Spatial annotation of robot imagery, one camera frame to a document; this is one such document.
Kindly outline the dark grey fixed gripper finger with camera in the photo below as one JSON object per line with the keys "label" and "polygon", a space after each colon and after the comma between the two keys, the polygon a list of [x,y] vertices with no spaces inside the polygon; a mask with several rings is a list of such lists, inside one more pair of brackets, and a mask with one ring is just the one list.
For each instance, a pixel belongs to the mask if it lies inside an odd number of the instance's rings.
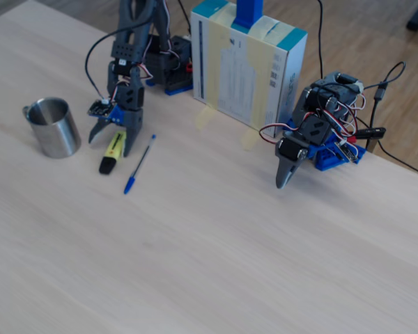
{"label": "dark grey fixed gripper finger with camera", "polygon": [[123,120],[123,126],[126,130],[126,139],[123,156],[127,157],[139,134],[143,124],[143,109],[136,111],[126,111]]}

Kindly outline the dark grey gripper body with camera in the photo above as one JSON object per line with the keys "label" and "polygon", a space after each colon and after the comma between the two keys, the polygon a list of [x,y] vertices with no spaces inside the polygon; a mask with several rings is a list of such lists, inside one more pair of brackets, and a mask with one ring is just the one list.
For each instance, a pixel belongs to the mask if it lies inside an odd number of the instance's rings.
{"label": "dark grey gripper body with camera", "polygon": [[144,106],[144,87],[119,85],[116,92],[116,103],[126,111],[141,110]]}

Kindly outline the grey fixed gripper finger without camera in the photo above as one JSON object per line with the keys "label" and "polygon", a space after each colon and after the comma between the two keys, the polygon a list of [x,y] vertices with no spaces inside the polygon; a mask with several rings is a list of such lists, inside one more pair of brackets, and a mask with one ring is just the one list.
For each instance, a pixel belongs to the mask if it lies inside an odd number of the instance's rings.
{"label": "grey fixed gripper finger without camera", "polygon": [[289,179],[293,174],[293,162],[286,157],[279,159],[279,165],[276,174],[276,186],[278,189],[282,189],[286,186]]}

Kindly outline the grey gripper body without camera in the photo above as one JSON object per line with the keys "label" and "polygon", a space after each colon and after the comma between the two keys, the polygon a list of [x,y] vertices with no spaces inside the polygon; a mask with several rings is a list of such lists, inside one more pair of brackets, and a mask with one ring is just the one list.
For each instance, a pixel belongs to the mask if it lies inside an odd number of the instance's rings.
{"label": "grey gripper body without camera", "polygon": [[315,115],[307,116],[297,129],[287,129],[275,145],[275,153],[279,158],[290,162],[311,159],[325,149],[328,138],[332,135],[331,124]]}

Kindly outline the dark grey moving gripper finger with camera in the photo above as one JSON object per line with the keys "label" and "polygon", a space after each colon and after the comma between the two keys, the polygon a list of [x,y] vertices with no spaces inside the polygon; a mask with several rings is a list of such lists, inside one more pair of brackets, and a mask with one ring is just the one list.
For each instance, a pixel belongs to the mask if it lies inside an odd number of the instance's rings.
{"label": "dark grey moving gripper finger with camera", "polygon": [[93,142],[93,139],[108,125],[112,124],[113,122],[108,119],[98,118],[96,124],[90,131],[90,134],[88,136],[88,143],[91,144]]}

